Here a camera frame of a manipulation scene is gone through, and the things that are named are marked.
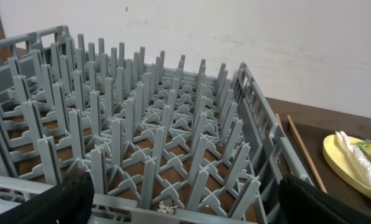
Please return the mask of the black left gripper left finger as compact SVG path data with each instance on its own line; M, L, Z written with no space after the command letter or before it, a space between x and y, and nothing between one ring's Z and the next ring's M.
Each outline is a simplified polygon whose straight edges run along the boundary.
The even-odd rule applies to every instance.
M95 195L88 172L72 175L34 198L0 214L0 223L88 223Z

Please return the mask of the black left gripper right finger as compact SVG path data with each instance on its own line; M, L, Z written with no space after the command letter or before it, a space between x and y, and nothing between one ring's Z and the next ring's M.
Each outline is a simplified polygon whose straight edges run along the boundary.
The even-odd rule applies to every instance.
M278 200L288 223L371 224L371 217L293 174L280 180Z

